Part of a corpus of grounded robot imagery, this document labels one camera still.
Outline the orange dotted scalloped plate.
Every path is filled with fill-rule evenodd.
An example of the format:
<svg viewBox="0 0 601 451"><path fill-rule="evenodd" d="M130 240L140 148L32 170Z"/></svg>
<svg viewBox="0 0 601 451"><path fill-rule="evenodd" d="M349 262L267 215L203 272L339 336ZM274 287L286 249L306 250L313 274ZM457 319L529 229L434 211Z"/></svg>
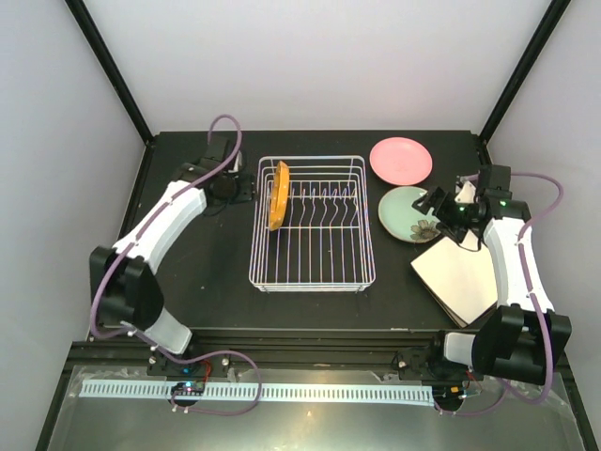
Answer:
<svg viewBox="0 0 601 451"><path fill-rule="evenodd" d="M280 161L276 165L270 194L269 231L275 231L283 225L289 188L289 167L284 161Z"/></svg>

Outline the white square plate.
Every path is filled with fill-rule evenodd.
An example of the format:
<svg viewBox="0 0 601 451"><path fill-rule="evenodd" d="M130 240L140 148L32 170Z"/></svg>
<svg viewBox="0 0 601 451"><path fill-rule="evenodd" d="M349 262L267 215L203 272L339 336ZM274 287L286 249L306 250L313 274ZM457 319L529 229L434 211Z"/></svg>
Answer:
<svg viewBox="0 0 601 451"><path fill-rule="evenodd" d="M488 249L469 233L461 244L444 238L411 262L438 304L464 328L497 302L497 288Z"/></svg>

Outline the white wire dish rack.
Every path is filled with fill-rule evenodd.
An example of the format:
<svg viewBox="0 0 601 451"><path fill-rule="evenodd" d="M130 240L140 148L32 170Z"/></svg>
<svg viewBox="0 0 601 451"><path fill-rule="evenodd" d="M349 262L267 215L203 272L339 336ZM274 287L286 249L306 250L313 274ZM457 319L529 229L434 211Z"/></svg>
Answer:
<svg viewBox="0 0 601 451"><path fill-rule="evenodd" d="M287 208L283 225L269 231L280 161L290 171ZM260 158L249 280L264 292L360 292L375 282L363 157Z"/></svg>

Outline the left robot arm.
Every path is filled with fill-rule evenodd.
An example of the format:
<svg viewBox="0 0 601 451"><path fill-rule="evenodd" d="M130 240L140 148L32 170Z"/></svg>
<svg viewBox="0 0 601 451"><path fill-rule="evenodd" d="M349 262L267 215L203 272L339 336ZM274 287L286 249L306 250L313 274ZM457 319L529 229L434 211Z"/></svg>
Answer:
<svg viewBox="0 0 601 451"><path fill-rule="evenodd" d="M92 305L90 332L97 338L103 320L115 321L125 334L140 333L169 352L168 363L181 375L201 365L200 349L191 345L192 331L164 305L156 273L179 235L205 210L218 210L253 196L253 177L241 172L239 142L214 135L205 154L183 164L167 184L159 201L126 236L90 255Z"/></svg>

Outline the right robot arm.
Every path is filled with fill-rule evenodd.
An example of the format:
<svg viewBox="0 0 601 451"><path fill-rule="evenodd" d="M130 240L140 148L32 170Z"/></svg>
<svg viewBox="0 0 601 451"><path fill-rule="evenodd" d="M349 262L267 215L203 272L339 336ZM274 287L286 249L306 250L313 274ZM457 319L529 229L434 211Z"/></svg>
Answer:
<svg viewBox="0 0 601 451"><path fill-rule="evenodd" d="M532 227L546 213L531 214L516 200L511 181L517 172L487 164L458 178L453 193L429 189L412 207L431 213L441 234L461 244L473 233L492 259L497 307L475 334L440 332L426 356L429 372L451 379L473 369L480 375L549 390L553 372L572 333L567 316L556 313L543 287L532 249Z"/></svg>

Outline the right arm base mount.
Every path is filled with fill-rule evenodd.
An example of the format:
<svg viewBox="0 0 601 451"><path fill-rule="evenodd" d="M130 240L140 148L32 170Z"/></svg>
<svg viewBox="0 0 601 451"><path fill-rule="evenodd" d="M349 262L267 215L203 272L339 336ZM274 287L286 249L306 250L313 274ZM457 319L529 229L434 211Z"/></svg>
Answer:
<svg viewBox="0 0 601 451"><path fill-rule="evenodd" d="M445 360L428 346L400 348L393 355L391 369L401 380L451 383L484 379L471 367Z"/></svg>

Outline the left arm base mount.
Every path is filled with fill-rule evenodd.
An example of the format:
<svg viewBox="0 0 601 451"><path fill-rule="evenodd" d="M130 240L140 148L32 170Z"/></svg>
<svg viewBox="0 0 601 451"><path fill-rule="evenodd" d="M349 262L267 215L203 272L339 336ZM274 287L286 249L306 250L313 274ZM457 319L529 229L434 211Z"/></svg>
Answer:
<svg viewBox="0 0 601 451"><path fill-rule="evenodd" d="M198 360L197 357L202 354L201 350L186 351L180 355L162 352L161 349L154 350L147 356L146 373L148 376L165 377L168 380L201 380L210 376L214 369L221 375L221 371L226 371L234 358L231 352L226 352Z"/></svg>

